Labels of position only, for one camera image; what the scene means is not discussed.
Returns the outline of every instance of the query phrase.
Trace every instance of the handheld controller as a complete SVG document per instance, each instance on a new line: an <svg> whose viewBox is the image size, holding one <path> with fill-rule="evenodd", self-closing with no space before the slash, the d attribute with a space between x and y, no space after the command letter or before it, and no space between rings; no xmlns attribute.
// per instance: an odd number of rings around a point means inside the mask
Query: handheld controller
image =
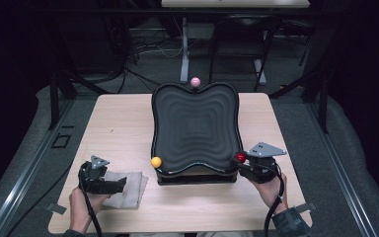
<svg viewBox="0 0 379 237"><path fill-rule="evenodd" d="M248 152L237 153L233 160L237 162L241 176L262 184L271 181L280 173L273 156L286 153L284 150L260 142Z"/></svg>
<svg viewBox="0 0 379 237"><path fill-rule="evenodd" d="M79 170L79 188L93 195L122 193L127 177L118 181L105 181L103 176L108 169L106 165L110 162L97 156L92 156L91 161L86 161Z"/></svg>

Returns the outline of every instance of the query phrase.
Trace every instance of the cable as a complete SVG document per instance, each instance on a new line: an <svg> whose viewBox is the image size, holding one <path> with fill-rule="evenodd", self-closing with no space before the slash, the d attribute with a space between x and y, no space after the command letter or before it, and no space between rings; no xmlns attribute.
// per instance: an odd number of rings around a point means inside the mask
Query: cable
<svg viewBox="0 0 379 237"><path fill-rule="evenodd" d="M112 81L113 79L117 78L118 76L121 75L123 69L117 71L117 72L114 72L112 74L110 74L109 76L105 77L105 78L99 78L99 79L85 79L75 73L72 73L70 71L63 71L67 76L69 76L72 80L74 81L77 81L78 79L77 78L83 78L84 80L87 80L93 84L98 84L98 83L103 83L103 82L108 82L108 81Z"/></svg>
<svg viewBox="0 0 379 237"><path fill-rule="evenodd" d="M192 44L190 44L189 45L189 47L192 47L193 45L195 45L197 42L199 42L200 41L200 39L197 39L195 42L193 42ZM148 50L148 51L141 51L141 52L138 52L137 54L143 54L143 53L148 53L148 52L162 52L162 54L164 54L165 56L167 56L167 57L176 57L176 56L178 56L178 55L180 55L181 54L181 52L183 51L183 47L181 46L181 48L179 48L179 49L174 49L174 48L168 48L168 49L164 49L164 48L162 48L162 47L160 47L160 46L156 46L156 45L148 45L148 47L157 47L157 48L159 48L159 50ZM167 54L165 51L177 51L177 53L176 54L173 54L173 55L169 55L169 54Z"/></svg>
<svg viewBox="0 0 379 237"><path fill-rule="evenodd" d="M12 232L18 227L18 225L26 218L26 216L36 207L36 205L42 201L42 199L50 193L50 191L59 183L59 181L67 174L67 172L72 167L73 160L70 162L69 166L66 168L66 170L62 173L62 175L54 182L54 184L51 185L51 187L26 211L24 212L23 216L14 224L14 226L11 228L11 230L8 232L7 237L9 237Z"/></svg>
<svg viewBox="0 0 379 237"><path fill-rule="evenodd" d="M270 219L272 218L272 215L275 212L275 210L278 207L278 205L280 203L282 203L282 197L283 197L283 194L284 194L284 181L282 180L281 170L280 170L278 164L276 164L277 171L274 171L270 167L267 167L267 166L262 166L262 165L258 165L258 166L261 167L261 168L265 168L265 169L267 169L269 171L274 172L276 174L276 176L279 178L279 192L278 192L278 196L275 198L275 201L273 202L272 206L269 208L269 211L266 214L266 218L265 218L264 234L265 234L265 237L267 237L268 236Z"/></svg>
<svg viewBox="0 0 379 237"><path fill-rule="evenodd" d="M147 78L147 77L144 77L144 76L142 76L142 75L140 75L140 74L138 74L138 73L136 73L136 72L134 72L134 71L132 71L132 70L130 70L128 67L124 67L124 69L126 70L126 71L128 71L128 72L130 72L131 74L133 74L135 77L137 77L137 79L139 79L145 86L146 86L146 88L147 89L149 89L150 91L152 91L153 92L153 90L144 82L144 81L147 81L147 82L150 82L150 83L153 83L153 84L155 84L156 86L160 86L161 84L159 83L159 82L156 82L156 81L153 81L153 80L151 80L151 79L149 79L149 78Z"/></svg>
<svg viewBox="0 0 379 237"><path fill-rule="evenodd" d="M155 51L159 52L160 51L167 57L175 57L181 53L181 51L183 50L183 47L178 43L177 44L172 43L173 41L174 41L174 39L163 39L163 40L160 40L158 42L153 42L150 44L144 44L141 46L137 46L135 48L136 51L134 52L134 54L142 54L142 53L146 53L146 52L155 52ZM172 44L172 45L176 45L176 46L179 45L180 48L163 48L163 47L167 46L168 44ZM150 47L159 48L159 50L146 50L147 48L150 48ZM177 55L169 55L169 54L164 52L167 50L178 50L179 52Z"/></svg>
<svg viewBox="0 0 379 237"><path fill-rule="evenodd" d="M119 85L118 91L116 91L117 94L121 92L122 87L124 86L124 82L125 82L125 73L122 74L122 82L121 82L121 85Z"/></svg>
<svg viewBox="0 0 379 237"><path fill-rule="evenodd" d="M86 194L86 191L85 191L84 186L82 184L82 179L79 179L79 186L81 187L82 194L85 197L85 203L86 203L86 206L88 207L88 213L91 216L92 222L94 222L95 229L97 230L97 235L98 235L98 237L102 237L103 231L101 230L100 222L98 221L97 215L95 214L95 211L91 206L91 202L89 201L88 195Z"/></svg>

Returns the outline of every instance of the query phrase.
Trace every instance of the black cable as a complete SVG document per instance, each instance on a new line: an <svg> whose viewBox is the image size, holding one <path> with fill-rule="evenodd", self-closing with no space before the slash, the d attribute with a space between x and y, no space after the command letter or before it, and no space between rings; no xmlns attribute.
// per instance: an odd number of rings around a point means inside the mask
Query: black cable
<svg viewBox="0 0 379 237"><path fill-rule="evenodd" d="M150 88L150 87L144 82L143 79L141 79L141 78L139 78L139 77L137 77L137 79L139 79L139 80L141 81L141 83L143 83L143 85L144 85L147 89L149 89L150 92L153 92L152 88Z"/></svg>
<svg viewBox="0 0 379 237"><path fill-rule="evenodd" d="M269 230L269 223L270 223L270 219L272 218L272 215L273 213L275 212L276 210L276 207L282 203L282 195L284 194L284 181L282 180L282 177L280 174L276 173L276 176L279 178L279 194L278 196L275 198L275 201L273 202L273 205L271 206L271 208L269 209L267 215L266 215L266 218L265 218L265 223L264 223L264 233L265 233L265 237L268 236L268 230Z"/></svg>
<svg viewBox="0 0 379 237"><path fill-rule="evenodd" d="M118 76L121 75L123 69L119 70L119 71L116 71L116 72L113 72L112 74L108 75L107 77L105 78L99 78L99 79L85 79L75 73L72 73L70 71L63 71L67 76L69 76L71 79L73 79L74 81L77 80L77 78L83 78L84 80L87 80L93 84L98 84L98 83L103 83L103 82L108 82L108 81L112 81L113 79L117 78Z"/></svg>
<svg viewBox="0 0 379 237"><path fill-rule="evenodd" d="M81 187L82 194L85 197L85 203L86 203L86 206L88 207L88 213L91 216L92 222L94 222L95 229L97 230L97 235L98 237L102 237L103 231L101 230L100 222L98 221L97 215L95 214L95 211L91 206L91 202L89 201L88 195L86 194L86 190L84 189L84 186L82 184L82 179L79 179L79 186Z"/></svg>
<svg viewBox="0 0 379 237"><path fill-rule="evenodd" d="M124 82L125 82L125 73L122 74L122 82L121 82L121 85L119 85L118 91L116 91L117 94L121 92L122 87L124 86Z"/></svg>
<svg viewBox="0 0 379 237"><path fill-rule="evenodd" d="M160 86L160 85L161 85L159 82L153 81L153 80L151 80L151 79L149 79L149 78L147 78L147 77L144 77L144 76L142 76L142 75L140 75L140 74L138 74L138 73L136 73L136 72L134 72L134 71L131 71L131 70L130 70L129 68L127 68L127 67L124 67L124 69L127 70L128 72L130 72L131 74L133 74L134 76L139 77L139 78L141 78L141 79L143 79L143 80L145 80L145 81L151 82L151 83L153 83L153 84L155 84L155 85L157 85L157 86Z"/></svg>
<svg viewBox="0 0 379 237"><path fill-rule="evenodd" d="M283 194L284 194L284 181L282 180L281 176L281 170L279 166L276 164L277 171L272 170L270 167L258 165L261 168L265 168L269 171L272 171L276 174L276 176L279 178L279 192L278 196L275 198L275 201L273 202L272 206L269 208L268 213L266 214L265 223L264 223L264 234L265 237L268 236L268 230L269 230L269 223L270 219L272 218L273 213L275 212L276 208L280 203L282 203Z"/></svg>
<svg viewBox="0 0 379 237"><path fill-rule="evenodd" d="M36 207L36 205L42 201L42 199L50 193L50 191L59 183L59 181L67 174L67 172L72 167L73 160L70 162L69 166L66 168L66 170L62 173L62 175L54 182L53 185L26 211L24 212L23 216L14 224L14 226L11 228L11 230L8 232L7 237L9 237L12 232L18 227L18 225L26 218L26 216Z"/></svg>

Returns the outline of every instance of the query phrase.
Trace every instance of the curved black tray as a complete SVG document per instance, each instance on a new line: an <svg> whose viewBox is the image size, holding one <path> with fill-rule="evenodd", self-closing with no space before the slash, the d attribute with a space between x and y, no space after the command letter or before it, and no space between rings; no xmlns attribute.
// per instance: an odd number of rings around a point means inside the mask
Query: curved black tray
<svg viewBox="0 0 379 237"><path fill-rule="evenodd" d="M155 169L159 184L236 181L232 158L243 146L239 96L231 85L217 82L190 89L163 84L152 95L152 110L151 155L162 159Z"/></svg>

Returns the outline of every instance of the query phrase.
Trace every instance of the gray sleeve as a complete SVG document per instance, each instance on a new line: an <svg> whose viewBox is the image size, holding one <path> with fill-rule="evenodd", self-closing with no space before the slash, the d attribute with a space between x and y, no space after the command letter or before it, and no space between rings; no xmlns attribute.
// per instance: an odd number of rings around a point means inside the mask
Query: gray sleeve
<svg viewBox="0 0 379 237"><path fill-rule="evenodd" d="M294 207L272 218L278 235L281 237L311 237L311 228Z"/></svg>
<svg viewBox="0 0 379 237"><path fill-rule="evenodd" d="M85 235L74 230L68 229L66 230L66 232L64 232L63 237L85 237Z"/></svg>

